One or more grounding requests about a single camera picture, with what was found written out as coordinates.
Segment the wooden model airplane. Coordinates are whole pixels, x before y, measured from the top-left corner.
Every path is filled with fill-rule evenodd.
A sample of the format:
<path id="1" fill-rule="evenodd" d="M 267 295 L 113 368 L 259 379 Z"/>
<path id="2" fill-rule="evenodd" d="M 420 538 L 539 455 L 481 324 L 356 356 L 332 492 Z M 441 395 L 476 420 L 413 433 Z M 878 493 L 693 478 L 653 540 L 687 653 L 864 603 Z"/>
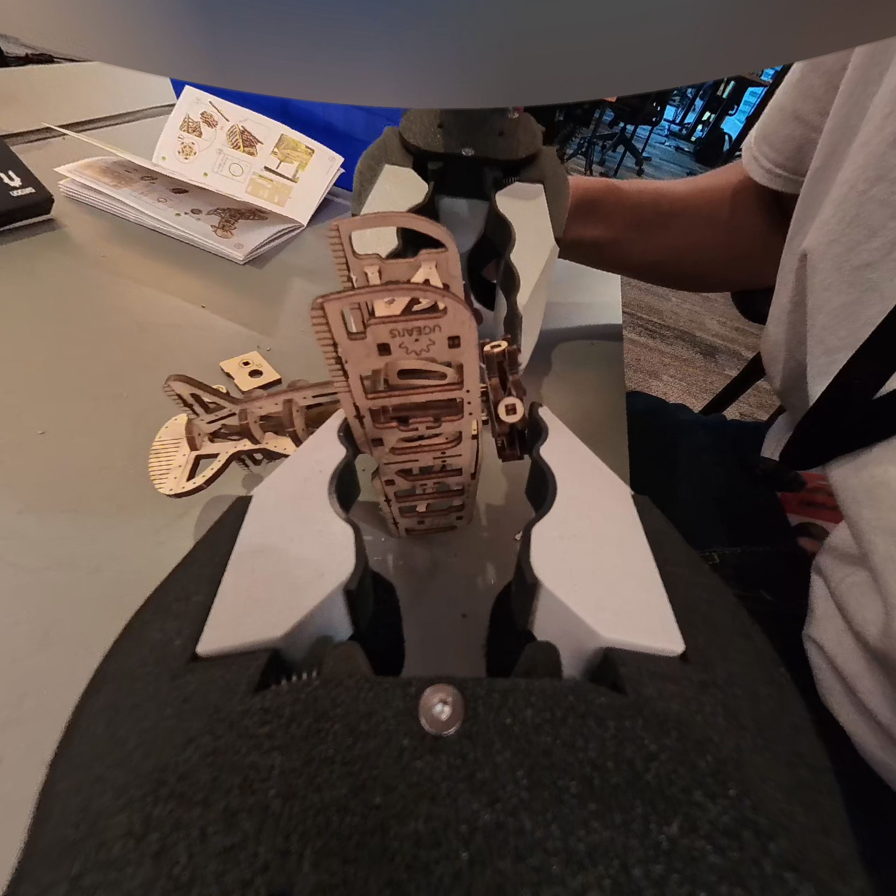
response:
<path id="1" fill-rule="evenodd" d="M 344 218 L 330 227 L 330 250 L 342 289 L 310 310 L 330 381 L 264 389 L 248 376 L 236 396 L 170 375 L 164 390 L 181 413 L 152 442 L 151 484 L 191 496 L 233 463 L 292 454 L 341 409 L 358 450 L 376 463 L 393 534 L 456 531 L 473 516 L 484 426 L 502 461 L 527 454 L 518 327 L 479 337 L 456 242 L 429 218 Z"/>

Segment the black product box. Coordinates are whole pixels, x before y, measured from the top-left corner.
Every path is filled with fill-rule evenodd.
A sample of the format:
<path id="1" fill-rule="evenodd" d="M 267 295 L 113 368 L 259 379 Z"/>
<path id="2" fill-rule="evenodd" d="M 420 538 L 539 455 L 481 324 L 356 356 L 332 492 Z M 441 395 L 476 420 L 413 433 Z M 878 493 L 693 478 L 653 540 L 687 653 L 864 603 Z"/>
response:
<path id="1" fill-rule="evenodd" d="M 52 217 L 55 197 L 1 139 L 1 231 Z"/>

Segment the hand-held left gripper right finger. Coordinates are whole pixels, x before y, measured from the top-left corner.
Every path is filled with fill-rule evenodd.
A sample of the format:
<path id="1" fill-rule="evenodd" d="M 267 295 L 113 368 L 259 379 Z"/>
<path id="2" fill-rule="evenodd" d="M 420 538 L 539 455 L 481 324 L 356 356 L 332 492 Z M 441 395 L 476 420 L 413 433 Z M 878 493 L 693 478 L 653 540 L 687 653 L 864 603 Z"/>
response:
<path id="1" fill-rule="evenodd" d="M 590 676 L 608 650 L 686 649 L 630 488 L 549 409 L 530 410 L 518 624 L 553 644 L 564 676 Z"/>

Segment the person's dark jeans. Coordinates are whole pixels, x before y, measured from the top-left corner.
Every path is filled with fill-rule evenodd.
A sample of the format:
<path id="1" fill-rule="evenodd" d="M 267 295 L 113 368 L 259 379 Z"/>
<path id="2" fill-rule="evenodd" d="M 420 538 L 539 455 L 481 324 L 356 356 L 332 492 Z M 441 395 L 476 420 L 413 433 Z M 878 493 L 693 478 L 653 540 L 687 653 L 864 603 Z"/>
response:
<path id="1" fill-rule="evenodd" d="M 741 601 L 790 672 L 831 758 L 850 825 L 878 894 L 895 893 L 894 790 L 824 704 L 805 653 L 810 566 L 830 535 L 792 524 L 775 485 L 798 476 L 760 458 L 769 425 L 702 416 L 626 395 L 630 479 Z"/>

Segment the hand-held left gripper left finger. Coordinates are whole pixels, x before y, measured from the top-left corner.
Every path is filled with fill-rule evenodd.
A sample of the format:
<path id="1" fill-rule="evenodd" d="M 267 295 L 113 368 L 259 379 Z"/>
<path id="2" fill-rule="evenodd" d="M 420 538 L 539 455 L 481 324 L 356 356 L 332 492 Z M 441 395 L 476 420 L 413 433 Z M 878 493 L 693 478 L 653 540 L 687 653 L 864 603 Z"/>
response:
<path id="1" fill-rule="evenodd" d="M 320 639 L 365 626 L 365 550 L 350 511 L 360 486 L 343 413 L 251 498 L 196 644 L 201 658 L 273 649 L 297 665 Z"/>

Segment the black office chair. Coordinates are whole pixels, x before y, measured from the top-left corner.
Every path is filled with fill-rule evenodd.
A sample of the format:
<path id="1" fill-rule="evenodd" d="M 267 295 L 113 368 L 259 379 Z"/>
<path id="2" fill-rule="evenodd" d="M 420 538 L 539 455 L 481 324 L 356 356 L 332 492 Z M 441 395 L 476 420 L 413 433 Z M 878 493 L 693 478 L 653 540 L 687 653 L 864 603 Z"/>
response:
<path id="1" fill-rule="evenodd" d="M 663 122 L 666 107 L 675 89 L 603 99 L 593 124 L 586 129 L 573 149 L 561 149 L 559 158 L 567 163 L 576 157 L 584 160 L 584 173 L 617 177 L 627 157 L 633 161 L 636 177 L 644 176 L 651 156 L 646 154 L 656 128 Z"/>

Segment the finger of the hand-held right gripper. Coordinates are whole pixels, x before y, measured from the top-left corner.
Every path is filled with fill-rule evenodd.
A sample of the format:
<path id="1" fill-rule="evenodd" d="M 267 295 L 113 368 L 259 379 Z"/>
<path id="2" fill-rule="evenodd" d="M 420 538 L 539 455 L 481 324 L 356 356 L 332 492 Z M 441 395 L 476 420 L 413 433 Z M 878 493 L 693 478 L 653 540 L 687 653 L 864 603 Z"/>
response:
<path id="1" fill-rule="evenodd" d="M 515 181 L 465 200 L 465 281 L 479 333 L 508 338 L 528 364 L 543 322 L 558 245 L 545 186 Z"/>
<path id="2" fill-rule="evenodd" d="M 413 210 L 429 190 L 407 151 L 365 151 L 360 158 L 361 214 Z"/>

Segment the black chair leg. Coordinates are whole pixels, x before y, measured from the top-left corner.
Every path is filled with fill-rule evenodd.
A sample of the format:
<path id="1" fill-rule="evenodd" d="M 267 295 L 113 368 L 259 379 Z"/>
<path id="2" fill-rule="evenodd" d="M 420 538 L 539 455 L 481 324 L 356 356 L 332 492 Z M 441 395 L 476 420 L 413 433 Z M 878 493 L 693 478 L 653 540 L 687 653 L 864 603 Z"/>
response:
<path id="1" fill-rule="evenodd" d="M 699 411 L 703 416 L 721 414 L 743 398 L 765 376 L 763 359 L 759 352 L 752 356 L 743 368 L 717 392 Z"/>

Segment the blue plastic bin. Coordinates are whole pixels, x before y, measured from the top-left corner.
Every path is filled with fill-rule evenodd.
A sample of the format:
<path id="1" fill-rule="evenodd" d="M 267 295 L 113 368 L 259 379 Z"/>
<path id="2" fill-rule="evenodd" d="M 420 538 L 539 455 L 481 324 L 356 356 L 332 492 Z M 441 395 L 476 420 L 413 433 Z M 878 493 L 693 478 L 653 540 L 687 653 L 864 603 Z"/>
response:
<path id="1" fill-rule="evenodd" d="M 215 97 L 226 99 L 267 118 L 314 138 L 343 157 L 345 172 L 336 185 L 349 192 L 360 156 L 387 126 L 398 126 L 404 108 L 388 106 L 352 106 L 234 91 L 172 78 L 177 97 L 185 86 L 193 86 Z"/>

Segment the person's right forearm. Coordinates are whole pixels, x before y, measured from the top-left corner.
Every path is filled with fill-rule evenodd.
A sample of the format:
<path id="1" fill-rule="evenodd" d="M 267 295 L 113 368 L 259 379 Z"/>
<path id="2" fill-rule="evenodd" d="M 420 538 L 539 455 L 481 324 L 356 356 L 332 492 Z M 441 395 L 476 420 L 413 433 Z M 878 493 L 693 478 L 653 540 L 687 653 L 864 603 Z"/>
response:
<path id="1" fill-rule="evenodd" d="M 687 292 L 772 287 L 798 197 L 737 161 L 678 180 L 572 176 L 560 256 Z"/>

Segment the person's white t-shirt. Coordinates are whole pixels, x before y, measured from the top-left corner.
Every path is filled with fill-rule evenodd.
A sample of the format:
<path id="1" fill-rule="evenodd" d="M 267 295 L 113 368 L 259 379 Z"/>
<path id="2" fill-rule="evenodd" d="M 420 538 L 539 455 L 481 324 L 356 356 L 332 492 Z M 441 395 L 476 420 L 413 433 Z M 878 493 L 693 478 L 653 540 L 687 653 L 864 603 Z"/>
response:
<path id="1" fill-rule="evenodd" d="M 761 353 L 783 416 L 764 453 L 822 472 L 842 515 L 803 640 L 823 702 L 894 787 L 894 39 L 796 63 L 745 143 L 798 197 Z"/>

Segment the square wooden piece with holes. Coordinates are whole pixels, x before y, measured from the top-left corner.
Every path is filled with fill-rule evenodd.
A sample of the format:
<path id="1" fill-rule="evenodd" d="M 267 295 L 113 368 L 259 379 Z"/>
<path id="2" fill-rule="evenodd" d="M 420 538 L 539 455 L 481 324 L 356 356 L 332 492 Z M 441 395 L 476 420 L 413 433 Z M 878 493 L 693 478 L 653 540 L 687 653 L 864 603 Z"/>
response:
<path id="1" fill-rule="evenodd" d="M 264 389 L 282 383 L 281 375 L 258 351 L 243 353 L 218 362 L 220 370 L 243 393 Z"/>

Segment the open instruction booklet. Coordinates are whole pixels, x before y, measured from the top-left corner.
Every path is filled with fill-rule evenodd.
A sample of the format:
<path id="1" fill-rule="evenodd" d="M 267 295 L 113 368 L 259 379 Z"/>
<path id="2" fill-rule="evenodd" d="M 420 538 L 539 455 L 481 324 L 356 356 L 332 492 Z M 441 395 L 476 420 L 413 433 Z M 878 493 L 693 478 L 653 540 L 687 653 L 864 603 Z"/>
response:
<path id="1" fill-rule="evenodd" d="M 186 86 L 151 161 L 106 156 L 56 171 L 65 195 L 244 264 L 303 230 L 343 172 L 322 143 Z"/>

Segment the grey desk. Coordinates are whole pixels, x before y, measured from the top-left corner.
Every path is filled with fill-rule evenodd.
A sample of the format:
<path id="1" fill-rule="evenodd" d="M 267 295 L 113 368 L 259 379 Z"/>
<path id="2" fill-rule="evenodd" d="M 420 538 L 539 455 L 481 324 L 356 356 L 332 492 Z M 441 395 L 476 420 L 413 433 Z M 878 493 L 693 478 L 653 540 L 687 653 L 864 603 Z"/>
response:
<path id="1" fill-rule="evenodd" d="M 62 196 L 57 168 L 102 151 L 57 134 L 15 152 L 54 218 L 2 235 L 2 890 L 84 688 L 135 611 L 274 464 L 196 497 L 151 486 L 168 375 L 226 384 L 258 350 L 285 379 L 329 377 L 308 305 L 339 285 L 312 225 L 244 266 Z"/>
<path id="2" fill-rule="evenodd" d="M 36 64 L 1 70 L 2 135 L 174 102 L 168 78 L 107 63 Z"/>

